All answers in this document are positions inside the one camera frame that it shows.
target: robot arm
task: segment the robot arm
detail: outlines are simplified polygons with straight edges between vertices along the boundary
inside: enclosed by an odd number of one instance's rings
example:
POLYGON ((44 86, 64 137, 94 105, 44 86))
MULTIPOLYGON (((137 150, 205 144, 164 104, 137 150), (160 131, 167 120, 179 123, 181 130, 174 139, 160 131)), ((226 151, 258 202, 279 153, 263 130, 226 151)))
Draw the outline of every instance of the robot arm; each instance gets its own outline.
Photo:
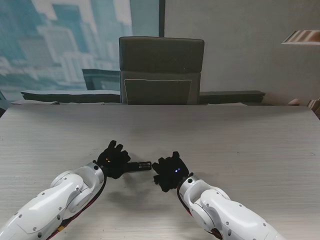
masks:
POLYGON ((113 140, 97 161, 57 176, 0 229, 0 240, 49 240, 100 196, 107 177, 151 169, 151 162, 129 162, 122 148, 113 140))
POLYGON ((178 152, 160 158, 152 167, 154 182, 164 192, 177 188, 184 208, 208 233, 220 240, 285 240, 262 217, 241 203, 230 200, 220 188, 189 174, 178 152))
POLYGON ((262 217, 193 174, 180 183, 177 194, 198 225, 220 240, 285 240, 262 217))
POLYGON ((0 230, 0 240, 50 239, 98 198, 105 183, 106 177, 95 163, 60 174, 49 189, 11 217, 0 230))

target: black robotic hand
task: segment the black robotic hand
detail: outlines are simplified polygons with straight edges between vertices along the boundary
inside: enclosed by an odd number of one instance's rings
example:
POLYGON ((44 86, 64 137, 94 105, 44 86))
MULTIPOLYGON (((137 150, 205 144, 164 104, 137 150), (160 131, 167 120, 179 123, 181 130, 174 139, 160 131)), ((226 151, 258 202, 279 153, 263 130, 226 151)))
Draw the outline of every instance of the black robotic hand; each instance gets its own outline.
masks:
POLYGON ((170 189, 176 189, 178 183, 189 175, 189 170, 177 151, 173 152, 172 157, 161 157, 158 161, 159 163, 152 164, 152 168, 158 174, 153 178, 155 184, 159 184, 165 193, 170 189))
POLYGON ((97 164, 106 169, 103 171, 104 174, 113 179, 118 179, 127 172, 127 162, 131 159, 127 151, 122 151, 123 145, 116 145, 117 142, 112 140, 97 160, 97 164))

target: wooden table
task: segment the wooden table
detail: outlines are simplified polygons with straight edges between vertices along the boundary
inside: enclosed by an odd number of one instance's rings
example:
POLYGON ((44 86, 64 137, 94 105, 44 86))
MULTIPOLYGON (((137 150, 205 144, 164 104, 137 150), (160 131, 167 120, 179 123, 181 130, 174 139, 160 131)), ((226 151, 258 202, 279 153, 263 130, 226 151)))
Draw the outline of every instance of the wooden table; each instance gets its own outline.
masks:
MULTIPOLYGON (((133 161, 179 151, 189 169, 288 240, 320 236, 320 122, 306 107, 21 105, 0 118, 0 224, 117 140, 133 161)), ((212 240, 154 171, 108 179, 55 240, 212 240)))

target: wall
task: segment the wall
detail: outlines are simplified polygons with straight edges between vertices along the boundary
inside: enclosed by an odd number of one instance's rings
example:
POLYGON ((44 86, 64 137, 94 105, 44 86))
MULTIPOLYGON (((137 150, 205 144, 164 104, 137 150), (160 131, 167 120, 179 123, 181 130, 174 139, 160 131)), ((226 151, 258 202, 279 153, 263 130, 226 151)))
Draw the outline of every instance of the wall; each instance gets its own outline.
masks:
POLYGON ((266 92, 265 102, 320 97, 320 46, 281 44, 320 29, 319 0, 167 0, 165 36, 205 40, 200 91, 266 92))

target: building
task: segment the building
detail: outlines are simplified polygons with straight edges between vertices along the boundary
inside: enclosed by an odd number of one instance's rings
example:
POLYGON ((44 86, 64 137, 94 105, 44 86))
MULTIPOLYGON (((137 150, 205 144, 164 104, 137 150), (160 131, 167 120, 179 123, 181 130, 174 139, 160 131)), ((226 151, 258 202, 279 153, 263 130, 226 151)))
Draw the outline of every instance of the building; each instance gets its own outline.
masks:
POLYGON ((100 57, 109 56, 108 43, 118 44, 119 38, 124 36, 123 24, 117 20, 113 0, 91 0, 91 8, 100 42, 100 57))
POLYGON ((95 58, 89 53, 65 52, 60 59, 65 80, 69 83, 85 82, 82 69, 94 69, 95 58))
POLYGON ((72 31, 61 26, 38 26, 39 33, 44 37, 51 57, 59 63, 64 52, 77 52, 78 47, 72 31))
POLYGON ((2 0, 1 5, 8 6, 8 14, 14 18, 24 37, 38 35, 37 26, 42 21, 32 0, 2 0))
POLYGON ((18 38, 22 38, 24 33, 12 13, 8 1, 3 1, 0 4, 0 33, 0 56, 9 61, 24 59, 25 55, 18 42, 18 38))
POLYGON ((95 69, 99 69, 99 70, 113 70, 113 63, 107 60, 103 60, 103 59, 96 59, 94 61, 95 69))
POLYGON ((54 64, 47 43, 42 36, 21 38, 19 43, 30 66, 50 67, 54 64))
POLYGON ((56 82, 65 81, 64 69, 61 66, 35 68, 36 79, 50 79, 56 82))
POLYGON ((98 56, 98 36, 93 33, 89 23, 81 23, 81 29, 84 34, 84 39, 88 48, 88 52, 94 56, 98 56))
POLYGON ((78 49, 83 53, 87 53, 88 47, 81 27, 82 18, 79 7, 71 4, 52 4, 52 6, 57 17, 57 21, 54 23, 58 26, 70 29, 78 49))

